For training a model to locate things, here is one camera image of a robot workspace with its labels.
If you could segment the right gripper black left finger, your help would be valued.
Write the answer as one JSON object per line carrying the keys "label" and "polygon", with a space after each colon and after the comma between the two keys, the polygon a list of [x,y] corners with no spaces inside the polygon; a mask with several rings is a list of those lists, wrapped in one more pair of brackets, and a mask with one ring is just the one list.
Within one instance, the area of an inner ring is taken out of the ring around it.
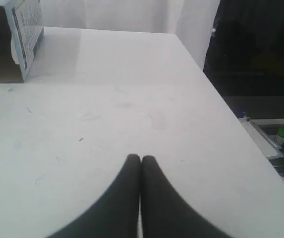
{"label": "right gripper black left finger", "polygon": [[136,238],[141,159],[129,154],[104,194],[82,215],[51,238]]}

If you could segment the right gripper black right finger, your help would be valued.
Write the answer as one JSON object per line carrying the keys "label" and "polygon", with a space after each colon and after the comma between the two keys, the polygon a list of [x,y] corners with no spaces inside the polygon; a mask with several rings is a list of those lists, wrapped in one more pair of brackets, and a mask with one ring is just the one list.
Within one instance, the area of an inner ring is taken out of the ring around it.
{"label": "right gripper black right finger", "polygon": [[174,189],[155,157],[141,162],[141,220],[145,238],[228,238]]}

